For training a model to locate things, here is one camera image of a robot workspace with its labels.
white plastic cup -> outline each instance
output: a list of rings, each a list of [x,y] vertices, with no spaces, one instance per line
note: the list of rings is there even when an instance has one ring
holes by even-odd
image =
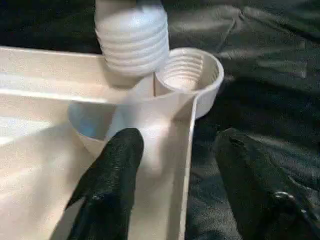
[[[198,95],[196,118],[212,108],[224,79],[224,68],[212,54],[196,48],[170,51],[156,78],[169,92]]]

